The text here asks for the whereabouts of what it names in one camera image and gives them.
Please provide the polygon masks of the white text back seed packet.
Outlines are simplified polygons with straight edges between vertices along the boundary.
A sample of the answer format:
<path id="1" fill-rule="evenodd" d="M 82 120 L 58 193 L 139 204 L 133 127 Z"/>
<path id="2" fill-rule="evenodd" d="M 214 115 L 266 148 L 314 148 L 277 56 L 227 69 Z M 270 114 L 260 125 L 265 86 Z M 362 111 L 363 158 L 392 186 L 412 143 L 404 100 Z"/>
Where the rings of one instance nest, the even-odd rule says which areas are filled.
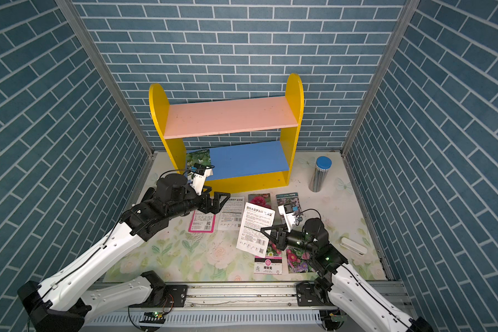
<path id="1" fill-rule="evenodd" d="M 244 196 L 231 196 L 219 213 L 217 230 L 238 231 L 242 224 L 245 203 Z"/>

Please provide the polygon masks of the pink back seed packet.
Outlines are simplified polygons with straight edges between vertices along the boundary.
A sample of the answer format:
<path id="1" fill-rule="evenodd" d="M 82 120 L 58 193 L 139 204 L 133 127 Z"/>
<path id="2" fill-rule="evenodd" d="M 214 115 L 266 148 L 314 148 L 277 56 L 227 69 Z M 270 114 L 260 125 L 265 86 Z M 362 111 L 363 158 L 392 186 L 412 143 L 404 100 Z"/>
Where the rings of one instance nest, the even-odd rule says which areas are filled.
<path id="1" fill-rule="evenodd" d="M 194 211 L 190 221 L 188 232 L 191 233 L 213 233 L 216 222 L 216 215 Z"/>

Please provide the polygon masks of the white text packet shelf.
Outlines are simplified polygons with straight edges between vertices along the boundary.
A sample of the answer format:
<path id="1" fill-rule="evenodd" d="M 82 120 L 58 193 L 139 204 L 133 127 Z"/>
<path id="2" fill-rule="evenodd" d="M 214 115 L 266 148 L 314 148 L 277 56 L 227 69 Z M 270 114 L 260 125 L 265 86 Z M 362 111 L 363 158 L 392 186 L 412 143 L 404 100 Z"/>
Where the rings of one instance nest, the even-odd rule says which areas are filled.
<path id="1" fill-rule="evenodd" d="M 256 257 L 265 257 L 269 239 L 261 229 L 271 227 L 274 219 L 274 210 L 246 203 L 236 248 Z"/>

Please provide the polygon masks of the pink aster seed packet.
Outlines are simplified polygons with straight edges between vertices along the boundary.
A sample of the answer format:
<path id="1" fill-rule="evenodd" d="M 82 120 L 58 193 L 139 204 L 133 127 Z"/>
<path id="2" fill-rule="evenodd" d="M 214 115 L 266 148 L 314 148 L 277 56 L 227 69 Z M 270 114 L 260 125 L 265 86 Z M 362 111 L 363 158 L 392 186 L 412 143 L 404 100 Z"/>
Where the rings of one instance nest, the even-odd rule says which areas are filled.
<path id="1" fill-rule="evenodd" d="M 255 257 L 254 273 L 281 275 L 283 273 L 282 251 L 275 244 L 269 244 L 263 257 Z"/>

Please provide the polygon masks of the mixed aster flower seed packet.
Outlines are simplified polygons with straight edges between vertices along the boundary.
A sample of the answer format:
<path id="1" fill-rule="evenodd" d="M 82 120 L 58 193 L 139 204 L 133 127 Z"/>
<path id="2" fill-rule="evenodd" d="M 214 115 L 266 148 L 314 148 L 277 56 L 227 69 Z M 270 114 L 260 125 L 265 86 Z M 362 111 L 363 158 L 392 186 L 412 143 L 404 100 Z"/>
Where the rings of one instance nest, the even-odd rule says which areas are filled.
<path id="1" fill-rule="evenodd" d="M 305 250 L 288 246 L 286 248 L 286 263 L 289 273 L 312 273 L 308 264 L 311 255 Z"/>

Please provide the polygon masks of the pink hollyhock seed packet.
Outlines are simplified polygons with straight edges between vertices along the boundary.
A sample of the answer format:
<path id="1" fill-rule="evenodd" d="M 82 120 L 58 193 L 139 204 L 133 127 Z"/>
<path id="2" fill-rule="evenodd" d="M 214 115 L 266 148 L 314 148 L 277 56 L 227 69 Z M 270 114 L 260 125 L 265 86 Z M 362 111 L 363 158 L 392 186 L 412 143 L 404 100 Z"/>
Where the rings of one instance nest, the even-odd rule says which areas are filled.
<path id="1" fill-rule="evenodd" d="M 248 202 L 256 206 L 272 209 L 271 195 L 269 193 L 249 194 Z"/>

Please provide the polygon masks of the purple flower seed packet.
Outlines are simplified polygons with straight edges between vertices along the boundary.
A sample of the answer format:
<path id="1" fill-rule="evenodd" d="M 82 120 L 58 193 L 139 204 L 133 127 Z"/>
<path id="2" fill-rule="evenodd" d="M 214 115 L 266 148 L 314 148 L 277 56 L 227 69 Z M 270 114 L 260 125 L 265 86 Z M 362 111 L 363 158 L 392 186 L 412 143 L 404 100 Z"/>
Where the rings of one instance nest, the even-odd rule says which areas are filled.
<path id="1" fill-rule="evenodd" d="M 299 194 L 297 192 L 277 194 L 276 200 L 278 206 L 290 204 L 294 215 L 298 215 L 299 212 L 302 210 L 300 205 Z"/>

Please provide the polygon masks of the green gourd seed packet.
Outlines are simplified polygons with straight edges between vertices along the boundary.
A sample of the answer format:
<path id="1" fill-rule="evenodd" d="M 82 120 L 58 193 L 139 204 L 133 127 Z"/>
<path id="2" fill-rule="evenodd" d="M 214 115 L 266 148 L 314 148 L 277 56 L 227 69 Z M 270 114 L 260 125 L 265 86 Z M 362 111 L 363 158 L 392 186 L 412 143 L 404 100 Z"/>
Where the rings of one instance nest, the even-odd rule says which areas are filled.
<path id="1" fill-rule="evenodd" d="M 188 152 L 185 157 L 187 168 L 194 167 L 196 164 L 203 166 L 211 166 L 211 156 L 209 149 L 200 149 L 193 152 Z"/>

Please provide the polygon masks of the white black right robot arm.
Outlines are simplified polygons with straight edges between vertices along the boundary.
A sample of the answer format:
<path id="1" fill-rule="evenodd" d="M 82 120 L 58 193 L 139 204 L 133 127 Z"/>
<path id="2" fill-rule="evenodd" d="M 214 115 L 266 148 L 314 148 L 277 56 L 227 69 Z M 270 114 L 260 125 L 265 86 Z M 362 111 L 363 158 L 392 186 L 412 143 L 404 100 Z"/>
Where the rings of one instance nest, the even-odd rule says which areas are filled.
<path id="1" fill-rule="evenodd" d="M 308 265 L 318 274 L 315 285 L 321 300 L 343 310 L 364 331 L 433 330 L 424 318 L 412 318 L 365 281 L 331 244 L 321 219 L 307 220 L 301 231 L 277 225 L 260 232 L 280 250 L 290 246 L 307 252 Z"/>

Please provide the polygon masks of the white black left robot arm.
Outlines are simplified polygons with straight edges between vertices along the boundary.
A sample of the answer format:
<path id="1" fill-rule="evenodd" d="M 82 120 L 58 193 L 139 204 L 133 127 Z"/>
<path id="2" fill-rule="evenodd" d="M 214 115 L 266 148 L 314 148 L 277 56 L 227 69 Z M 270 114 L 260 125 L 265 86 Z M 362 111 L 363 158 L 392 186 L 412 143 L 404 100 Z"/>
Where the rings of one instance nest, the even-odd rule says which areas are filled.
<path id="1" fill-rule="evenodd" d="M 101 315 L 133 305 L 159 307 L 171 302 L 166 283 L 154 271 L 131 281 L 90 291 L 116 262 L 148 242 L 169 222 L 193 211 L 218 214 L 230 198 L 183 174 L 162 175 L 142 201 L 125 211 L 98 243 L 56 274 L 41 282 L 28 281 L 17 293 L 36 331 L 79 331 Z"/>

